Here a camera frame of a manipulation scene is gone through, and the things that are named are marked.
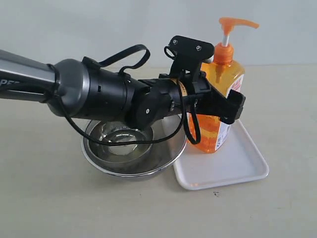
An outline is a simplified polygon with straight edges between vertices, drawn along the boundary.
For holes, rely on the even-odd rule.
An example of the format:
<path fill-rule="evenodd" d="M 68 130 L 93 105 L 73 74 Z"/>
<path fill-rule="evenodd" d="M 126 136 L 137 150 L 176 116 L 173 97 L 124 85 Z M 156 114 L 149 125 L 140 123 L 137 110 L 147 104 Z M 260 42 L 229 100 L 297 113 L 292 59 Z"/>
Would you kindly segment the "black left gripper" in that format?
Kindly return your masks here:
<path fill-rule="evenodd" d="M 234 90 L 223 96 L 203 71 L 195 77 L 190 73 L 162 73 L 158 77 L 158 91 L 159 119 L 185 112 L 215 116 L 225 124 L 233 124 L 240 118 L 246 100 Z"/>

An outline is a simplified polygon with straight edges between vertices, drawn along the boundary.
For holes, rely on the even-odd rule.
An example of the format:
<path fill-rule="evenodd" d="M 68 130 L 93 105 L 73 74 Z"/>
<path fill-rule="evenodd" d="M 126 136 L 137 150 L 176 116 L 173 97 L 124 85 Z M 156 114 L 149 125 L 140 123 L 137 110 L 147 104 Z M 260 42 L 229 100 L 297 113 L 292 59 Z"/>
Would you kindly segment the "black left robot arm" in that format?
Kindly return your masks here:
<path fill-rule="evenodd" d="M 137 129 L 188 112 L 234 123 L 245 96 L 234 90 L 222 95 L 200 70 L 202 62 L 201 54 L 175 52 L 169 74 L 136 80 L 90 58 L 52 65 L 1 51 L 0 96 L 46 103 L 60 117 L 120 121 Z"/>

